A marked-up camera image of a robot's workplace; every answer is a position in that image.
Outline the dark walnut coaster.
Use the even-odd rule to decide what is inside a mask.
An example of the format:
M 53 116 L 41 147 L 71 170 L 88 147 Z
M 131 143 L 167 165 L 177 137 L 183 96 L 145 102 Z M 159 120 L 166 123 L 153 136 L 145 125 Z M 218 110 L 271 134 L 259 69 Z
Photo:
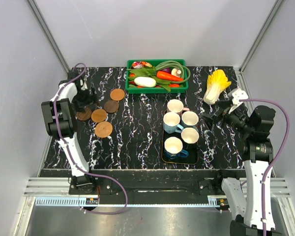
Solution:
M 81 121 L 86 121 L 90 119 L 92 111 L 90 108 L 85 107 L 83 112 L 76 112 L 76 118 Z
M 109 114 L 113 114 L 117 112 L 118 109 L 119 109 L 119 103 L 115 100 L 109 100 L 104 104 L 104 110 Z

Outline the light brown wooden coaster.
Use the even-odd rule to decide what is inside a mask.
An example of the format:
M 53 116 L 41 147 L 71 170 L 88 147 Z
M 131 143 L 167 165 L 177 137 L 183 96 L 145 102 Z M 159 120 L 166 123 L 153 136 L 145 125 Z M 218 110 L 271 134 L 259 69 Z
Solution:
M 121 101 L 125 97 L 125 92 L 124 90 L 120 88 L 116 88 L 111 91 L 110 93 L 110 98 L 114 101 Z
M 104 109 L 96 109 L 91 114 L 93 122 L 100 123 L 105 121 L 107 118 L 107 112 Z

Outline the woven rattan coaster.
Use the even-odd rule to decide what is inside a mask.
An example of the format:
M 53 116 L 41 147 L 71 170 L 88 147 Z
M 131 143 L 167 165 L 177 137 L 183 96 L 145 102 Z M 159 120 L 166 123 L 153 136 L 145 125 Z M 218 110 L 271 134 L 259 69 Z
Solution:
M 100 122 L 95 127 L 95 135 L 99 138 L 107 138 L 113 132 L 113 126 L 108 121 Z

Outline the pink cup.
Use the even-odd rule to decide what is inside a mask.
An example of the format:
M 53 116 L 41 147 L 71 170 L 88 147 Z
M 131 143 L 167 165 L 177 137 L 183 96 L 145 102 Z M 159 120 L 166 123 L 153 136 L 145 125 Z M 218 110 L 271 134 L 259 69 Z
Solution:
M 173 112 L 181 116 L 186 111 L 190 111 L 190 109 L 185 107 L 183 102 L 178 99 L 172 99 L 167 103 L 167 112 Z

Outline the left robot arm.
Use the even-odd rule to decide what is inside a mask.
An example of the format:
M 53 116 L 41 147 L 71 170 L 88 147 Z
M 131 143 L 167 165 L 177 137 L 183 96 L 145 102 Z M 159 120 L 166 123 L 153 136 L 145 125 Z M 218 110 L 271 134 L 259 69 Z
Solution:
M 46 131 L 63 149 L 73 177 L 82 177 L 89 172 L 77 139 L 76 113 L 85 113 L 88 106 L 98 102 L 95 88 L 88 88 L 84 80 L 85 72 L 84 69 L 68 72 L 67 79 L 60 81 L 55 96 L 41 103 Z

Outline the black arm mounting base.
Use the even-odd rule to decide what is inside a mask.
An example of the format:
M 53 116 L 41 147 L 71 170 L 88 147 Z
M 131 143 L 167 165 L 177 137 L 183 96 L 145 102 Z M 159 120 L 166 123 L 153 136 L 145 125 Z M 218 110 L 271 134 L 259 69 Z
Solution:
M 209 195 L 223 195 L 223 177 L 245 178 L 244 170 L 98 170 L 116 179 L 98 178 L 101 205 L 200 205 Z

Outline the white cup dark body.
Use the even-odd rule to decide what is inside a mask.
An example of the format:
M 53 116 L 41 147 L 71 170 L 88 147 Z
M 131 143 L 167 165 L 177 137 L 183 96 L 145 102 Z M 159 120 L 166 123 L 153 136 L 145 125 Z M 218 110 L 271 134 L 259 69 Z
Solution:
M 184 149 L 196 148 L 198 146 L 199 132 L 195 128 L 187 127 L 182 130 L 181 138 Z

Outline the light blue cup left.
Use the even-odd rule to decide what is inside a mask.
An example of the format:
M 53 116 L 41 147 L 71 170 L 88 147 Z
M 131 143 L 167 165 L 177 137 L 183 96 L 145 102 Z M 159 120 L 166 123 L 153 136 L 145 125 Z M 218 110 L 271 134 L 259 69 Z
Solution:
M 163 128 L 168 134 L 181 133 L 184 129 L 180 125 L 180 116 L 174 112 L 167 112 L 163 117 Z

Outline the dark blue cup front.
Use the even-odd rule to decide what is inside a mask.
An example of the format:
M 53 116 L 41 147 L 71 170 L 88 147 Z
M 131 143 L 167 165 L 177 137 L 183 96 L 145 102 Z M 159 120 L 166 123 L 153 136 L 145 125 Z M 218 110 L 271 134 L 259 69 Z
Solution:
M 183 149 L 182 141 L 177 137 L 169 137 L 164 142 L 165 155 L 169 159 L 187 158 L 189 152 Z

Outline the yellow napa cabbage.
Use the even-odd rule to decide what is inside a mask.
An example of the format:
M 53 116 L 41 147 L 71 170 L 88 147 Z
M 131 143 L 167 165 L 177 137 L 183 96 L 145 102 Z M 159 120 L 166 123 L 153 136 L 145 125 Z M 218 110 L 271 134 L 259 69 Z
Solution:
M 220 94 L 232 84 L 222 69 L 215 70 L 207 78 L 207 87 L 204 95 L 204 102 L 213 105 Z

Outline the green long beans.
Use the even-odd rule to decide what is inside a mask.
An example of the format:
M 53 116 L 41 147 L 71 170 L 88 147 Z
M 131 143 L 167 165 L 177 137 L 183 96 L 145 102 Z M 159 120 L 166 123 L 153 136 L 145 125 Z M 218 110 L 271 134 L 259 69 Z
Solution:
M 183 78 L 183 81 L 174 82 L 174 83 L 182 84 L 182 83 L 188 81 L 191 76 L 190 70 L 185 65 L 180 64 L 179 62 L 174 61 L 174 60 L 167 60 L 167 61 L 161 62 L 160 64 L 158 64 L 155 67 L 155 69 L 158 72 L 158 71 L 162 71 L 162 69 L 165 69 L 167 67 L 177 68 L 182 71 L 182 75 L 180 78 Z

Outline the green plastic vegetable tray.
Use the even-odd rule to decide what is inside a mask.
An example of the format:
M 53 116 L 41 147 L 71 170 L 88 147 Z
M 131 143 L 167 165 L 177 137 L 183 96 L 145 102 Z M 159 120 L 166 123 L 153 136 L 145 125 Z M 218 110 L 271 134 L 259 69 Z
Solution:
M 147 59 L 127 62 L 126 90 L 129 94 L 184 93 L 188 89 L 191 72 L 184 59 Z M 155 80 L 155 86 L 136 84 L 136 78 Z

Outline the white radish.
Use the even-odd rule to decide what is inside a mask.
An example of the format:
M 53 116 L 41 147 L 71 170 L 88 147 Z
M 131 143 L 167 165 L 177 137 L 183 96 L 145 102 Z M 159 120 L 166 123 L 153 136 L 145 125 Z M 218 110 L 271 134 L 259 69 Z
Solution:
M 156 81 L 150 77 L 136 77 L 134 83 L 144 88 L 153 88 L 156 86 Z

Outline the colourful snack packet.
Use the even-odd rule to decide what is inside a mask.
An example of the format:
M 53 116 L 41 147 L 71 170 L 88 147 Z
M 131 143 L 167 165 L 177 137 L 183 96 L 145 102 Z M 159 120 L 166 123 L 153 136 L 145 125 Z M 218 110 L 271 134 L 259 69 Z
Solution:
M 131 64 L 131 69 L 152 68 L 153 66 L 146 61 L 135 61 Z

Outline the orange carrot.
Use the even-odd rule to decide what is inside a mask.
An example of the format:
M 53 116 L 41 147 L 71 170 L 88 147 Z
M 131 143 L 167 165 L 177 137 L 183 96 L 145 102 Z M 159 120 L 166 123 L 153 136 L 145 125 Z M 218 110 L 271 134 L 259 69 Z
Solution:
M 181 82 L 183 81 L 183 78 L 174 76 L 170 73 L 164 72 L 164 71 L 158 71 L 156 74 L 156 77 L 158 79 L 167 80 L 167 81 L 173 81 L 173 82 Z

